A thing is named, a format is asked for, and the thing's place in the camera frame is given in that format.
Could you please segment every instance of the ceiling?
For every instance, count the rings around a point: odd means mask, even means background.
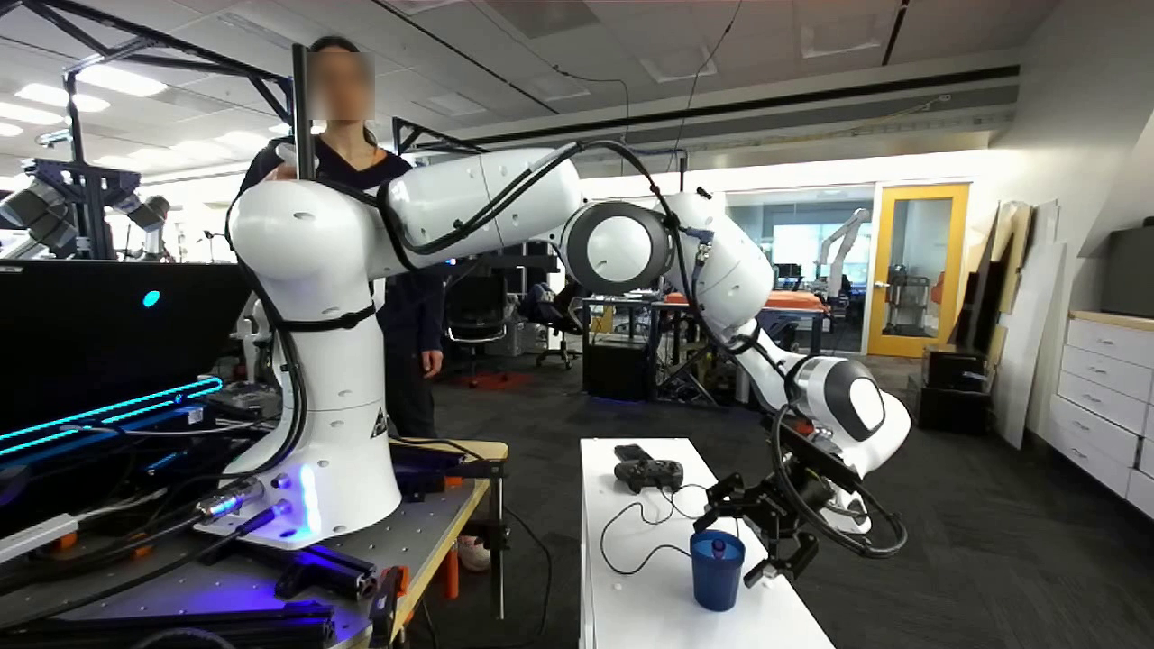
[[[614,136],[687,165],[982,148],[1009,119],[1017,63],[1056,0],[86,0],[289,77],[291,45],[344,31],[374,55],[388,119],[482,144]],[[108,46],[116,30],[77,20]],[[0,101],[91,59],[26,5],[0,13]],[[91,90],[91,162],[145,172],[241,162],[277,126],[234,77],[145,67],[160,97]],[[0,136],[0,172],[57,126]]]

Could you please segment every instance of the dark pants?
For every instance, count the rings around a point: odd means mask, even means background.
[[[434,383],[425,379],[422,355],[405,345],[400,337],[387,339],[387,407],[395,435],[436,435]]]

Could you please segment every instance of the office chair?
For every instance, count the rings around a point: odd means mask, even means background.
[[[461,270],[447,281],[444,337],[461,355],[459,376],[465,376],[470,387],[481,387],[471,370],[481,368],[482,345],[502,344],[512,322],[517,301],[506,291],[502,270]]]
[[[584,287],[578,281],[570,281],[560,297],[549,291],[543,281],[529,286],[529,291],[518,301],[517,314],[535,322],[535,323],[543,323],[549,333],[560,333],[563,337],[563,345],[560,351],[542,351],[536,355],[536,368],[549,359],[549,357],[560,357],[570,370],[570,359],[578,359],[578,355],[570,351],[570,337],[584,337],[584,323],[580,323],[580,303],[584,303]]]

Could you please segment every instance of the white cabinet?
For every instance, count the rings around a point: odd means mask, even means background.
[[[1154,322],[1074,310],[1044,441],[1154,514]]]

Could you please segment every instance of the controller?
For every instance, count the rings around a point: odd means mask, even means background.
[[[683,466],[676,463],[657,463],[645,453],[645,448],[638,442],[624,442],[615,448],[615,483],[624,483],[626,492],[640,493],[645,486],[657,486],[657,492],[683,492]]]

